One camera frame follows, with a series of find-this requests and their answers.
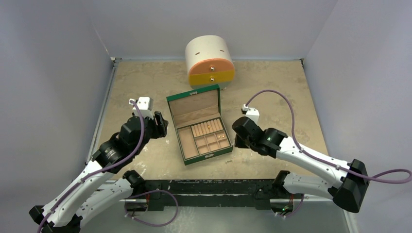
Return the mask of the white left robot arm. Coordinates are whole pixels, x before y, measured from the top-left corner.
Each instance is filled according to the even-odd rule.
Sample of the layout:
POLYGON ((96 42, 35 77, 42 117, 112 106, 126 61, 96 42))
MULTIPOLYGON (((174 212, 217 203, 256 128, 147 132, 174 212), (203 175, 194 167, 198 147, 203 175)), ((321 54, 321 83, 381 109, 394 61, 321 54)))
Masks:
POLYGON ((161 112, 145 116, 137 112, 92 155, 83 171, 54 200, 36 205, 29 214, 39 233, 78 233, 92 218, 121 199, 138 199, 145 180, 127 171, 109 188, 98 191, 106 181, 131 163, 151 139, 167 135, 168 121, 161 112))

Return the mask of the green jewelry tray insert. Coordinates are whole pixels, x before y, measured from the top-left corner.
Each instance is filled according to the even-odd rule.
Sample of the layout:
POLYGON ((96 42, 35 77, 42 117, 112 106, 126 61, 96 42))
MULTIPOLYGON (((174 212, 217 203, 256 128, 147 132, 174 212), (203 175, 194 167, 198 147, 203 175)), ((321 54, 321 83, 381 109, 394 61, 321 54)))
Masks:
POLYGON ((176 130, 185 165, 227 154, 233 150, 221 117, 176 130))

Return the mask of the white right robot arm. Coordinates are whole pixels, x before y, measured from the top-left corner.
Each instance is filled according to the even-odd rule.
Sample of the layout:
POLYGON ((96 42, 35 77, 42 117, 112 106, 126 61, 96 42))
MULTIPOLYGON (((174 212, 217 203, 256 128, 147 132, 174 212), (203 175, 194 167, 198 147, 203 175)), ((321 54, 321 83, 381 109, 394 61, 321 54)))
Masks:
POLYGON ((358 213, 364 200, 369 181, 353 173, 367 175, 365 164, 357 159, 352 162, 335 159, 297 146, 292 137, 275 128, 261 129, 253 120, 242 116, 232 124, 235 147, 251 149, 262 156, 293 163, 314 174, 303 176, 281 172, 273 184, 273 192, 283 198, 291 194, 310 194, 332 200, 340 208, 358 213))

